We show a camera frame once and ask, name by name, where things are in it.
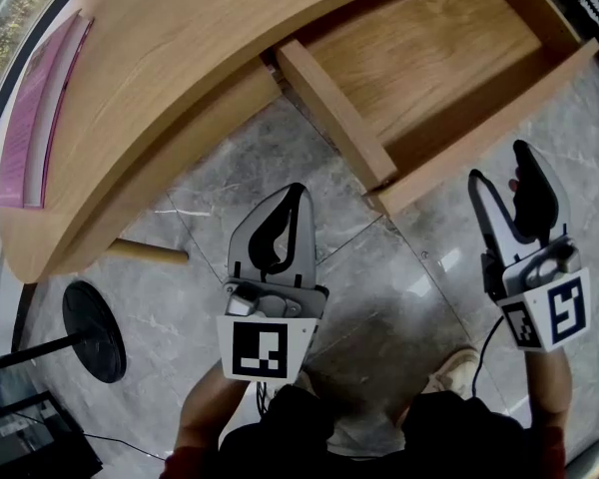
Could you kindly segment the wooden drawer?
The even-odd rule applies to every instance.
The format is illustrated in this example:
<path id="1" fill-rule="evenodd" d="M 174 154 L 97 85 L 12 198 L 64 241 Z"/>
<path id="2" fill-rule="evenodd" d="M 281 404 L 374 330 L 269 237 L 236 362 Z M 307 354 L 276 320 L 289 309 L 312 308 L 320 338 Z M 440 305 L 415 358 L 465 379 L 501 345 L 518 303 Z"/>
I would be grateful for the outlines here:
<path id="1" fill-rule="evenodd" d="M 394 216 L 537 111 L 598 49 L 551 0 L 356 0 L 275 53 L 368 205 Z"/>

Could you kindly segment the person's right forearm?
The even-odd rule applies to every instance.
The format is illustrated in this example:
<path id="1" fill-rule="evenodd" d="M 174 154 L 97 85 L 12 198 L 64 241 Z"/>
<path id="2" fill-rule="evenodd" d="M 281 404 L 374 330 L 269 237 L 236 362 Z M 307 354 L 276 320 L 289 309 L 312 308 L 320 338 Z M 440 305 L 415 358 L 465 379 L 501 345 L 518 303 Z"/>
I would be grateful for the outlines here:
<path id="1" fill-rule="evenodd" d="M 563 348 L 524 353 L 532 427 L 566 429 L 572 401 L 572 374 Z"/>

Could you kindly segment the person's left forearm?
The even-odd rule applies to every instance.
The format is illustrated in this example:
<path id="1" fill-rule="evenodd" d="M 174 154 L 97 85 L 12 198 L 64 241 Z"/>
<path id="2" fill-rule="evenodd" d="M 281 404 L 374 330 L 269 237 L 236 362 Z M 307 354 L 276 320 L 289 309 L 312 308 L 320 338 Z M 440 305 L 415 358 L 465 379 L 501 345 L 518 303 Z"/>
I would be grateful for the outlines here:
<path id="1" fill-rule="evenodd" d="M 216 450 L 249 385 L 248 381 L 226 378 L 220 360 L 214 364 L 185 399 L 174 451 Z"/>

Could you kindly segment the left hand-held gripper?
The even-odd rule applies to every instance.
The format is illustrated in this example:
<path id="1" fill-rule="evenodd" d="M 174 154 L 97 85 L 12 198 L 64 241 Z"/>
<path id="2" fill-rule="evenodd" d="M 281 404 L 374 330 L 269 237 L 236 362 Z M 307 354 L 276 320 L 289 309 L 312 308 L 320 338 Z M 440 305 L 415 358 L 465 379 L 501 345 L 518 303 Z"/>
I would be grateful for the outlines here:
<path id="1" fill-rule="evenodd" d="M 295 382 L 328 300 L 328 290 L 316 286 L 313 205 L 304 185 L 275 192 L 238 225 L 229 274 L 227 307 L 217 317 L 225 377 Z M 283 285 L 263 283 L 273 278 Z"/>

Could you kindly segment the person's white shoe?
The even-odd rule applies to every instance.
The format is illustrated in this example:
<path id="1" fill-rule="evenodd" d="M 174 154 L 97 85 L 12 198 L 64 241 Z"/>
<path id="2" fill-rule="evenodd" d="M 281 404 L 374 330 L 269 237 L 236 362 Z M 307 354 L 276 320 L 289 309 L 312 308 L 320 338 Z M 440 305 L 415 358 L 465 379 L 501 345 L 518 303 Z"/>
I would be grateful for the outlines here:
<path id="1" fill-rule="evenodd" d="M 428 376 L 422 394 L 450 391 L 462 399 L 472 395 L 472 383 L 479 364 L 479 353 L 472 347 L 457 350 Z"/>

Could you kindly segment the pink book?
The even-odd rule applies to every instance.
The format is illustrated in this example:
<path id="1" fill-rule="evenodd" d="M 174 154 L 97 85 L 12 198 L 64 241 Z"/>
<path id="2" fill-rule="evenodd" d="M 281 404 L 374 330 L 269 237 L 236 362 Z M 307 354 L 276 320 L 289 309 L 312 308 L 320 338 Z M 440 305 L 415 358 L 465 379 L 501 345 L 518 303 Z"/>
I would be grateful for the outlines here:
<path id="1" fill-rule="evenodd" d="M 69 78 L 93 21 L 72 14 L 32 53 L 0 164 L 0 207 L 44 207 L 53 138 Z"/>

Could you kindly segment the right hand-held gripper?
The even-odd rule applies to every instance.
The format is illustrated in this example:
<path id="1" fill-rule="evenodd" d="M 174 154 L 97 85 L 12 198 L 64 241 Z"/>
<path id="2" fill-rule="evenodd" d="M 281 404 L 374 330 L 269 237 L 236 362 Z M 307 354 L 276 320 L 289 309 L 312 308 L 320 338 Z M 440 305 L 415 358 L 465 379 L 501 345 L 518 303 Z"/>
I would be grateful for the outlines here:
<path id="1" fill-rule="evenodd" d="M 589 269 L 567 236 L 570 202 L 552 166 L 516 140 L 514 221 L 494 185 L 473 169 L 468 192 L 486 252 L 484 291 L 499 307 L 518 349 L 550 352 L 591 323 Z M 535 240 L 545 248 L 535 251 Z"/>

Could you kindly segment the wooden coffee table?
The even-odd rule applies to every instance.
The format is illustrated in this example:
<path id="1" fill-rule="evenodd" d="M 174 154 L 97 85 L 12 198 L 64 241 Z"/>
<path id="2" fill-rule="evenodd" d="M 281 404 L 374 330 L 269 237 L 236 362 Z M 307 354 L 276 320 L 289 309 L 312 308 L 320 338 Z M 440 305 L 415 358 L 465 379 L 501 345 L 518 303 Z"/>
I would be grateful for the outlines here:
<path id="1" fill-rule="evenodd" d="M 22 282 L 89 267 L 185 170 L 275 100 L 262 54 L 356 0 L 76 0 L 93 24 L 69 79 L 41 209 L 0 208 Z"/>

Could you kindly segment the black glass display cabinet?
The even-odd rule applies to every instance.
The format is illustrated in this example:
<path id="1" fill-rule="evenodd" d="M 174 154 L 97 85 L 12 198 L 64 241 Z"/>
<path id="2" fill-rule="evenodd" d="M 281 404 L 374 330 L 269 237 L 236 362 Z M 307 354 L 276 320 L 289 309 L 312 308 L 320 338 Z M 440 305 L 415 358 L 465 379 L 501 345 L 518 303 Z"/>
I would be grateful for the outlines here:
<path id="1" fill-rule="evenodd" d="M 26 371 L 0 370 L 0 479 L 92 479 L 103 463 L 74 417 Z"/>

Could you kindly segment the black standing fan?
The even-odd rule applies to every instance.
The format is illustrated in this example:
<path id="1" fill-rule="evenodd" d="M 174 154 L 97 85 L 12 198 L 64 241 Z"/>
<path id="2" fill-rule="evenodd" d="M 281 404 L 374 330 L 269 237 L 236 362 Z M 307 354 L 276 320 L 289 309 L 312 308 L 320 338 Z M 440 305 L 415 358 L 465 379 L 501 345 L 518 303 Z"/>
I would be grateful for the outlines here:
<path id="1" fill-rule="evenodd" d="M 62 314 L 66 336 L 0 356 L 0 369 L 72 348 L 99 381 L 112 384 L 121 380 L 127 369 L 124 340 L 100 292 L 87 281 L 72 282 L 63 294 Z"/>

